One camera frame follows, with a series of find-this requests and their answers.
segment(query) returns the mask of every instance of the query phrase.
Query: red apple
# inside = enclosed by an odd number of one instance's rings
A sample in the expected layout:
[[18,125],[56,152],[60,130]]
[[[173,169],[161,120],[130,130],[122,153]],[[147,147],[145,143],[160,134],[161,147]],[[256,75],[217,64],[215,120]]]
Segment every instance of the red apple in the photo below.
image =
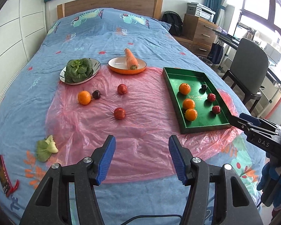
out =
[[118,107],[114,110],[114,118],[115,119],[119,119],[119,120],[122,120],[125,118],[125,110],[121,107]]
[[213,101],[215,101],[215,99],[216,99],[215,94],[212,94],[212,93],[208,94],[208,96],[207,96],[208,101],[213,102]]
[[127,86],[124,85],[124,84],[120,84],[120,85],[118,86],[118,93],[119,93],[120,95],[126,94],[126,93],[127,93]]
[[212,107],[212,112],[214,114],[220,114],[220,106],[213,106]]

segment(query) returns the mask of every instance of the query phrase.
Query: carrot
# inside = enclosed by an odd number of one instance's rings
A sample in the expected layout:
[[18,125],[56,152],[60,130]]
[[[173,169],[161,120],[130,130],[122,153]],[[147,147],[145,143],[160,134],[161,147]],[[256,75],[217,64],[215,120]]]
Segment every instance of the carrot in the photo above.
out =
[[132,54],[132,52],[128,48],[126,48],[125,54],[126,54],[127,68],[129,70],[136,70],[138,68],[138,62],[137,62],[136,58],[134,57],[134,55]]

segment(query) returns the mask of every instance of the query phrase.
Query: bed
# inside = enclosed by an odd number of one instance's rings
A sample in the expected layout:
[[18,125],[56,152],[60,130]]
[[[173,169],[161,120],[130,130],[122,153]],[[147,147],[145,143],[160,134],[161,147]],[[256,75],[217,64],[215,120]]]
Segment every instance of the bed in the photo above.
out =
[[[18,190],[8,198],[0,184],[0,206],[16,224],[48,169],[46,163],[35,160],[35,143],[47,135],[46,114],[61,86],[60,71],[69,58],[95,58],[104,68],[110,59],[123,56],[123,50],[130,46],[149,67],[179,67],[206,73],[218,89],[230,95],[238,113],[249,114],[229,86],[168,33],[169,25],[158,21],[161,7],[162,0],[76,0],[57,7],[59,20],[9,87],[0,106],[0,155],[11,182],[20,181]],[[217,166],[230,163],[258,203],[256,186],[265,153],[245,138],[243,133],[237,135],[206,162]],[[137,215],[182,215],[189,187],[184,187],[176,174],[132,181],[96,187],[105,224],[121,224]],[[73,190],[71,185],[72,222],[78,224]],[[213,192],[211,185],[205,224],[211,223]],[[132,224],[179,224],[179,219],[172,217],[146,219]]]

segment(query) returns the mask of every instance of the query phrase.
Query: pink plastic sheet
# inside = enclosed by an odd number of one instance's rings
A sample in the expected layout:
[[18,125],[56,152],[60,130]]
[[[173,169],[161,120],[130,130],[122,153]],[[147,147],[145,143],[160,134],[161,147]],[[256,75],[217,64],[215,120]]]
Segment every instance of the pink plastic sheet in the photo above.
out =
[[[128,93],[119,95],[117,87],[125,84]],[[100,90],[101,99],[82,106],[77,94]],[[237,115],[231,97],[219,91],[232,114]],[[124,120],[114,119],[117,107],[126,111]],[[168,139],[176,134],[181,144],[194,156],[206,160],[231,143],[241,133],[226,130],[182,135],[166,88],[161,68],[148,67],[137,75],[120,75],[106,66],[87,83],[60,83],[46,118],[47,135],[53,135],[59,149],[48,165],[71,165],[90,156],[102,146],[109,134],[117,140],[105,183],[132,182],[175,174],[168,149]]]

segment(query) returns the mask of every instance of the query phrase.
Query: white wardrobe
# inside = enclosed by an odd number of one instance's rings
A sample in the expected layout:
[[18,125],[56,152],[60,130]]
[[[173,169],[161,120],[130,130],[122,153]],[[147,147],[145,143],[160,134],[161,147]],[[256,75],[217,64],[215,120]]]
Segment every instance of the white wardrobe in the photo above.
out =
[[0,10],[0,103],[47,31],[44,0],[8,0]]

